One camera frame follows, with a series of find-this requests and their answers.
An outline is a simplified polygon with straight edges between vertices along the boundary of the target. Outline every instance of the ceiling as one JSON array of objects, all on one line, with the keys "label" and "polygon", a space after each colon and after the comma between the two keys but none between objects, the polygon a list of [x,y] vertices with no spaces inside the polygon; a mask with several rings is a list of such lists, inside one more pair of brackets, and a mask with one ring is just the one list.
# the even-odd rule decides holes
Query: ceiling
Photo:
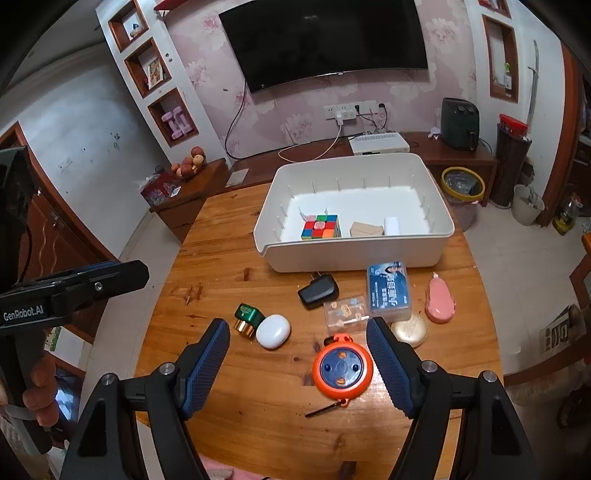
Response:
[{"label": "ceiling", "polygon": [[78,0],[37,41],[10,82],[13,86],[46,65],[105,41],[95,9],[103,0]]}]

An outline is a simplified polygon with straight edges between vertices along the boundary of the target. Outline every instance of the gold bottle cap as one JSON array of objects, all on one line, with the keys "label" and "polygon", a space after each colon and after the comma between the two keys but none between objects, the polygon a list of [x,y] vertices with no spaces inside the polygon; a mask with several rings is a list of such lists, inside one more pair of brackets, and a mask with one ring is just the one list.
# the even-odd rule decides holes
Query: gold bottle cap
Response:
[{"label": "gold bottle cap", "polygon": [[234,324],[234,330],[237,330],[240,335],[246,338],[252,338],[256,331],[250,323],[247,323],[244,320],[236,320],[236,323]]},{"label": "gold bottle cap", "polygon": [[410,320],[394,322],[390,328],[399,342],[408,343],[413,348],[418,347],[427,338],[427,321],[415,312]]}]

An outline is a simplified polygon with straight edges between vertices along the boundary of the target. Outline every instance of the tiled floor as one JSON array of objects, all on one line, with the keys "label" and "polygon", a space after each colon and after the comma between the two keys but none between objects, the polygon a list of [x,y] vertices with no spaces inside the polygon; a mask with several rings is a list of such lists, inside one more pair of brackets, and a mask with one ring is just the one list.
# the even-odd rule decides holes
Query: tiled floor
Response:
[{"label": "tiled floor", "polygon": [[[150,282],[109,300],[90,353],[83,405],[104,373],[133,376],[152,311],[179,251],[178,240],[158,216],[142,228],[126,256],[148,265]],[[580,223],[561,237],[552,227],[521,226],[510,210],[479,208],[479,220],[466,238],[489,298],[505,372],[533,364],[539,330],[576,302],[569,275],[584,256],[581,235]],[[153,450],[150,430],[139,428],[144,449]],[[161,478],[158,462],[149,457],[156,457],[146,457],[151,478]]]},{"label": "tiled floor", "polygon": [[540,329],[577,303],[569,275],[584,257],[581,221],[565,236],[522,226],[510,210],[479,208],[465,235],[495,319],[505,373],[538,360]]}]

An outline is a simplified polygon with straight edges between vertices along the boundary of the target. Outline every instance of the gripper logo text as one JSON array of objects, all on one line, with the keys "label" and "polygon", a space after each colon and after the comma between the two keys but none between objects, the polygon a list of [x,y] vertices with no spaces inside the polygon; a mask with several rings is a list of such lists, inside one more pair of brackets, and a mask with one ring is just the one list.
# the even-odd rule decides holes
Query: gripper logo text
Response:
[{"label": "gripper logo text", "polygon": [[15,310],[14,312],[4,312],[4,320],[18,320],[25,319],[28,317],[34,317],[35,315],[41,315],[43,312],[43,305],[37,305],[36,307],[30,307],[28,309]]}]

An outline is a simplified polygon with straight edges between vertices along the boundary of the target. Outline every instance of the box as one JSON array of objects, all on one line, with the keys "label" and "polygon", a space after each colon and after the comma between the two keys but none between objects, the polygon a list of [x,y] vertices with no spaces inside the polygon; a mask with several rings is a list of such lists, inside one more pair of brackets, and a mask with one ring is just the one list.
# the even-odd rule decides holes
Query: box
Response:
[{"label": "box", "polygon": [[324,316],[329,335],[363,332],[369,320],[369,310],[365,297],[360,295],[325,302]]},{"label": "box", "polygon": [[[302,241],[302,216],[338,215],[341,238]],[[400,235],[351,237],[354,222],[383,225],[396,217]],[[430,267],[454,224],[437,184],[411,153],[340,157],[277,170],[256,222],[256,249],[278,272],[366,270],[396,258]]]},{"label": "box", "polygon": [[368,304],[372,317],[387,323],[410,320],[413,306],[408,276],[402,262],[386,262],[368,268]]},{"label": "box", "polygon": [[178,177],[164,172],[150,181],[142,190],[142,197],[151,207],[164,203],[178,185]]}]

